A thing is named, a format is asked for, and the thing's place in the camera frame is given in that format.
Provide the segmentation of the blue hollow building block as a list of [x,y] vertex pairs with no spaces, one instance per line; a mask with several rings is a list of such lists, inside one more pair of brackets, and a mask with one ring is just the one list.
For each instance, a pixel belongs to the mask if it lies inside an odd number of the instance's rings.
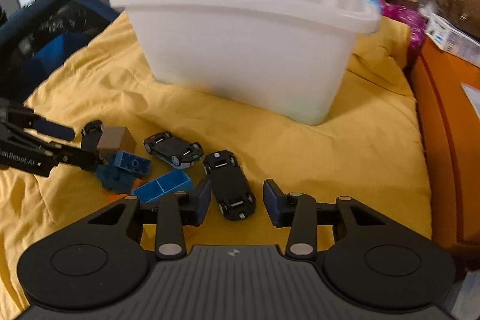
[[133,195],[142,203],[152,203],[169,193],[193,190],[191,178],[184,171],[174,170],[134,189]]

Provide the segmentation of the small blue building block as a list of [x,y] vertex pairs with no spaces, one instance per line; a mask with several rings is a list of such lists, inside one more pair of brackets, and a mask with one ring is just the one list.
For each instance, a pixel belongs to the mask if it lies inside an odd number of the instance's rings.
[[126,151],[118,151],[114,159],[115,167],[135,176],[148,176],[151,170],[151,160]]

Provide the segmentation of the dark teal toy vehicle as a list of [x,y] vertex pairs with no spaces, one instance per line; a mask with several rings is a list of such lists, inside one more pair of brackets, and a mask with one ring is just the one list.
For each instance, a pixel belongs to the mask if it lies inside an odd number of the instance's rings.
[[131,193],[145,183],[143,179],[110,164],[98,166],[95,174],[103,188],[117,194]]

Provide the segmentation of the black toy car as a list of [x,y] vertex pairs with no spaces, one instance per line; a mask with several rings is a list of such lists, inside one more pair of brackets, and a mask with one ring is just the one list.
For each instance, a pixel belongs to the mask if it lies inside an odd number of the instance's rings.
[[236,156],[221,150],[206,155],[202,163],[224,218],[239,221],[250,217],[256,210],[256,198]]
[[171,132],[149,136],[143,141],[143,145],[148,154],[177,170],[185,170],[203,157],[203,148],[199,142],[190,143]]

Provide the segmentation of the yellow cloth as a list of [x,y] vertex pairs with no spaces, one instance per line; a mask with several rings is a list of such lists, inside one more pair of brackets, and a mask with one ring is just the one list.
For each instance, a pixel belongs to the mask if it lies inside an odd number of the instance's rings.
[[[206,154],[233,152],[255,193],[256,212],[228,222],[212,199],[201,227],[185,229],[195,244],[279,244],[288,229],[270,223],[262,186],[318,202],[351,196],[431,239],[431,188],[416,114],[404,76],[408,25],[382,17],[379,30],[360,35],[323,124],[308,126],[277,113],[157,83],[129,23],[120,15],[73,54],[25,101],[38,114],[73,127],[92,120],[126,127],[146,156],[143,140],[170,131],[198,141]],[[17,279],[22,252],[107,205],[95,174],[59,165],[48,178],[1,171],[1,319],[28,307]]]

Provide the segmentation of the orange cardboard box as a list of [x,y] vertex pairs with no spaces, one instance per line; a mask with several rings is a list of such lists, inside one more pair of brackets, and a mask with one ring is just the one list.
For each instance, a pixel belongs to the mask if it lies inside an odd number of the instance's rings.
[[429,173],[433,241],[479,260],[479,68],[426,39],[409,74]]

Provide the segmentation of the white plastic bin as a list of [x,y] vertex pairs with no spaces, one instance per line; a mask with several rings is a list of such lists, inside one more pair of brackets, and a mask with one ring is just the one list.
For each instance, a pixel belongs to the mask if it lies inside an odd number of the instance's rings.
[[378,0],[110,0],[159,82],[321,124]]

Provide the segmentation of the magenta plastic bag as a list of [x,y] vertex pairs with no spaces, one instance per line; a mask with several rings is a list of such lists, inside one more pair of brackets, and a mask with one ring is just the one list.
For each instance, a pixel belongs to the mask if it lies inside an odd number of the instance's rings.
[[406,6],[388,3],[385,0],[379,0],[382,8],[382,14],[394,21],[403,23],[410,27],[410,43],[408,46],[407,60],[412,62],[419,54],[425,41],[426,20],[416,10]]

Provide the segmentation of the white carton box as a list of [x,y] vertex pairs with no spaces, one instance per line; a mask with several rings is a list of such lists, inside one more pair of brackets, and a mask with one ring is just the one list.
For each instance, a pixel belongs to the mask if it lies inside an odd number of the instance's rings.
[[426,35],[443,52],[479,67],[479,42],[455,28],[443,17],[431,14],[426,25]]

